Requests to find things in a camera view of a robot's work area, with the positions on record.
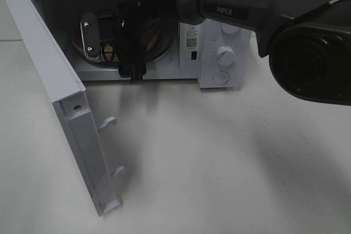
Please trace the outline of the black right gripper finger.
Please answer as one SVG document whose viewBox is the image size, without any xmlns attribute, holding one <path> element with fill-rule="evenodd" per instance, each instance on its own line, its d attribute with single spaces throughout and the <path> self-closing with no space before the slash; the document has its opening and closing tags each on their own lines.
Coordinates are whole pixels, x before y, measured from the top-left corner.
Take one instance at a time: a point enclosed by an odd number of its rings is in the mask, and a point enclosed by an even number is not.
<svg viewBox="0 0 351 234">
<path fill-rule="evenodd" d="M 118 73 L 121 78 L 129 79 L 131 83 L 140 82 L 146 74 L 146 65 L 119 63 Z"/>
</svg>

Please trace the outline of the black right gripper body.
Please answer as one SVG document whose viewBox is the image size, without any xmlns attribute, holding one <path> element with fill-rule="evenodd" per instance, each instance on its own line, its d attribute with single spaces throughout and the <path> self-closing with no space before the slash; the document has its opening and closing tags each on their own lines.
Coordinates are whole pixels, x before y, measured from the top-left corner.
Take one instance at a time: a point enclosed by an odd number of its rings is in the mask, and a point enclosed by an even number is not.
<svg viewBox="0 0 351 234">
<path fill-rule="evenodd" d="M 151 1 L 122 2 L 118 14 L 98 17 L 100 43 L 109 42 L 119 63 L 145 64 L 149 42 L 157 34 L 159 17 Z"/>
</svg>

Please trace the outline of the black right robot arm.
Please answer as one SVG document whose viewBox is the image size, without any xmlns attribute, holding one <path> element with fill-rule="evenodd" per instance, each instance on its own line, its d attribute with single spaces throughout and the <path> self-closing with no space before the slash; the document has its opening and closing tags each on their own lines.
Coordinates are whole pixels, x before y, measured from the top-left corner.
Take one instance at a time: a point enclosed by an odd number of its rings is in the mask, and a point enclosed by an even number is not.
<svg viewBox="0 0 351 234">
<path fill-rule="evenodd" d="M 112 29 L 123 77 L 146 73 L 150 38 L 164 19 L 206 19 L 256 34 L 277 83 L 307 101 L 350 104 L 350 0 L 124 0 Z"/>
</svg>

